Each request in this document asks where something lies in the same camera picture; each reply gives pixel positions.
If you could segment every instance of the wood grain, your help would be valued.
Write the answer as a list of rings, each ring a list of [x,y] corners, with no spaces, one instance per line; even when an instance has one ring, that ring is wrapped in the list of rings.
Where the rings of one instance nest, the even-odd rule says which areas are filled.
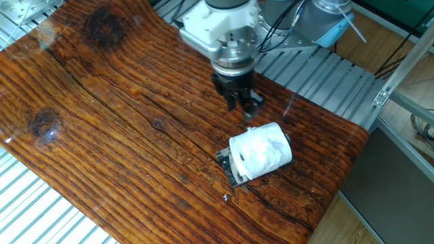
[[[0,139],[122,243],[306,243],[368,133],[260,75],[246,125],[211,73],[146,1],[69,1],[0,53]],[[271,121],[295,164],[232,189],[216,151]]]

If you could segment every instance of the paper roll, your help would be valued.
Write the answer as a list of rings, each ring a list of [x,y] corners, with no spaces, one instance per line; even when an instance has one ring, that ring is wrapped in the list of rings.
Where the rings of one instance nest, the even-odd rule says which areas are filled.
[[[278,169],[292,160],[292,152],[280,126],[269,123],[229,139],[231,154],[241,176],[250,180]]]

